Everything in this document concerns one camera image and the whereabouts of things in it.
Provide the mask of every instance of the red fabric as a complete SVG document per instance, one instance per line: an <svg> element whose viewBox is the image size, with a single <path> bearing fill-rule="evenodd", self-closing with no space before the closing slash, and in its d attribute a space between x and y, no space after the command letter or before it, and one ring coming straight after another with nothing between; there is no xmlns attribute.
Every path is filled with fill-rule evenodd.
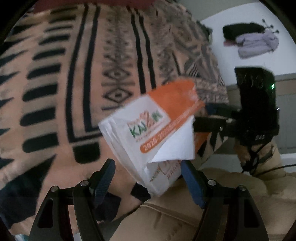
<svg viewBox="0 0 296 241"><path fill-rule="evenodd" d="M82 4L82 3L103 3L109 6L130 6L138 9L148 8L155 0L39 0L35 4L34 13L45 11L60 6Z"/></svg>

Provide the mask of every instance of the metal screw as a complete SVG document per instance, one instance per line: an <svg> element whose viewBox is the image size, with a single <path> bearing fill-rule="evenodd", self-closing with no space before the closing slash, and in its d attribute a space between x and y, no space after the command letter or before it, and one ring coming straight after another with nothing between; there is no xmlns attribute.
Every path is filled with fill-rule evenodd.
<svg viewBox="0 0 296 241"><path fill-rule="evenodd" d="M53 186L50 190L51 190L52 192L56 192L58 189L59 189L59 188L58 188L57 186Z"/></svg>
<svg viewBox="0 0 296 241"><path fill-rule="evenodd" d="M84 180L84 181L82 181L81 183L80 183L80 185L82 186L82 187L85 187L85 186L87 186L89 184L89 182L87 181L87 180Z"/></svg>
<svg viewBox="0 0 296 241"><path fill-rule="evenodd" d="M208 180L208 184L210 186L216 186L216 181L215 180Z"/></svg>
<svg viewBox="0 0 296 241"><path fill-rule="evenodd" d="M247 190L246 187L243 186L243 185L240 185L240 186L239 186L239 189L240 189L241 191L243 191L243 192Z"/></svg>

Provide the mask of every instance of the blue gripper pad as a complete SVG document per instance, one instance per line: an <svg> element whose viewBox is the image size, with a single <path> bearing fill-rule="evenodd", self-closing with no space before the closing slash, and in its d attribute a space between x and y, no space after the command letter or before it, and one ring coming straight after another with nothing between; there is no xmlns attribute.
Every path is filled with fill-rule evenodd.
<svg viewBox="0 0 296 241"><path fill-rule="evenodd" d="M217 112L217 110L215 109L214 105L212 105L212 104L207 104L205 106L205 108L207 110L208 115L214 115Z"/></svg>
<svg viewBox="0 0 296 241"><path fill-rule="evenodd" d="M186 181L187 187L195 204L199 205L201 209L205 208L207 201L207 178L197 171L191 161L181 162L181 173Z"/></svg>
<svg viewBox="0 0 296 241"><path fill-rule="evenodd" d="M95 189L94 191L94 207L97 208L102 204L105 195L108 191L109 185L115 174L115 161L113 159L107 159L100 171L95 172L90 178L94 178L97 183L94 183L91 187Z"/></svg>

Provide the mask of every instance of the lavender fabric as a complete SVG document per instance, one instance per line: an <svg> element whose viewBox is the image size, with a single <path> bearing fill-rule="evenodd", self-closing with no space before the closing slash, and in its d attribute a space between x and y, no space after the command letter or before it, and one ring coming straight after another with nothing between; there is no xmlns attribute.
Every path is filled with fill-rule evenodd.
<svg viewBox="0 0 296 241"><path fill-rule="evenodd" d="M235 39L240 45L239 56L250 58L270 51L275 51L279 45L279 39L270 30L264 33L243 34Z"/></svg>

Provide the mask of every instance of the kaizen logo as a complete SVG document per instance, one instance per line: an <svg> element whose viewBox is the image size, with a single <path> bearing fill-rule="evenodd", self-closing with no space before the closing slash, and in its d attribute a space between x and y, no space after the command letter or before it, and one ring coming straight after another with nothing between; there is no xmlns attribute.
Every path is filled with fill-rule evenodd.
<svg viewBox="0 0 296 241"><path fill-rule="evenodd" d="M163 116L159 113L158 110L150 113L148 111L144 111L139 115L134 121L128 122L128 127L131 131L131 134L134 138L141 136L143 133L149 131L159 120L161 120Z"/></svg>

